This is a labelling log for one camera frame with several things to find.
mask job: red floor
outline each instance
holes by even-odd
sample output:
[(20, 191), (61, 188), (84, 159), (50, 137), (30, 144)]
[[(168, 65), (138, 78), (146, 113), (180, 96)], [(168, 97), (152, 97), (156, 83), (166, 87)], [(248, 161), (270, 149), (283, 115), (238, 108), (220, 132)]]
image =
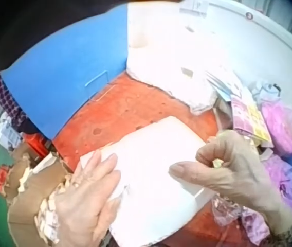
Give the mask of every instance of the red floor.
[[(167, 116), (180, 119), (204, 141), (217, 132), (212, 111), (193, 116), (180, 101), (123, 74), (87, 102), (53, 143), (74, 170), (80, 156)], [(227, 227), (216, 225), (208, 204), (164, 242), (170, 247), (251, 246), (245, 233), (237, 227), (237, 221)]]

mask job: cloth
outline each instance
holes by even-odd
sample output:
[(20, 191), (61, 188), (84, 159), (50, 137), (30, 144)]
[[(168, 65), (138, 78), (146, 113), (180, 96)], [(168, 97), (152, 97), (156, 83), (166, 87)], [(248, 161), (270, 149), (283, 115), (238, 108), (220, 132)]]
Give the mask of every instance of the cloth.
[(5, 85), (0, 75), (0, 105), (11, 117), (12, 127), (19, 131), (20, 125), (27, 119), (25, 112), (20, 108)]
[(32, 123), (29, 118), (26, 118), (18, 128), (18, 132), (23, 132), (28, 135), (40, 133), (41, 131)]

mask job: hand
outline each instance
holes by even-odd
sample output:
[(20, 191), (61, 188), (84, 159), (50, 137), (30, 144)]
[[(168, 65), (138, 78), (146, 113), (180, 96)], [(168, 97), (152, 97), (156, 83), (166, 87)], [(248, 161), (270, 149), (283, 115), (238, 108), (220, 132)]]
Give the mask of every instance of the hand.
[(113, 171), (116, 163), (115, 154), (101, 162), (96, 150), (84, 169), (77, 166), (68, 190), (55, 198), (59, 246), (99, 246), (120, 205), (120, 198), (108, 201), (121, 178)]
[[(292, 210), (282, 202), (259, 156), (235, 131), (225, 131), (211, 138), (197, 151), (196, 159), (198, 162), (172, 165), (170, 174), (208, 187), (260, 212), (276, 234), (287, 231), (292, 225)], [(212, 168), (215, 159), (224, 161), (221, 168)]]

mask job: sleeve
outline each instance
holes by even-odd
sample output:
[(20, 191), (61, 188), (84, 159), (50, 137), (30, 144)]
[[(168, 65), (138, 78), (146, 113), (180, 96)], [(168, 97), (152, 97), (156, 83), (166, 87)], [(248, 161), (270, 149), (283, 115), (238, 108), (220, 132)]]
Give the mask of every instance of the sleeve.
[(292, 247), (292, 226), (285, 233), (281, 233), (278, 235), (270, 234), (261, 242), (260, 246)]

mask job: cardboard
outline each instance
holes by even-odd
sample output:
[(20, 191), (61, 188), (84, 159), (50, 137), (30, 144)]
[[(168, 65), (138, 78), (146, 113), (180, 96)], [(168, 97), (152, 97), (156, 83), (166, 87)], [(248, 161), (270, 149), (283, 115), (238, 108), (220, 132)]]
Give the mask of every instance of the cardboard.
[(11, 157), (17, 162), (23, 158), (24, 153), (28, 153), (30, 159), (36, 163), (40, 159), (38, 154), (31, 149), (26, 142), (20, 143), (20, 145), (12, 151)]
[(29, 167), (29, 165), (29, 160), (19, 160), (14, 163), (10, 169), (7, 177), (7, 183), (4, 186), (4, 192), (6, 194), (8, 204), (11, 204), (12, 200), (18, 195), (18, 188), (20, 187), (19, 179), (23, 176), (25, 169)]
[(44, 247), (47, 244), (39, 236), (34, 217), (38, 215), (43, 199), (65, 180), (68, 174), (64, 164), (55, 163), (26, 181), (26, 190), (20, 193), (8, 209), (8, 226), (17, 247)]

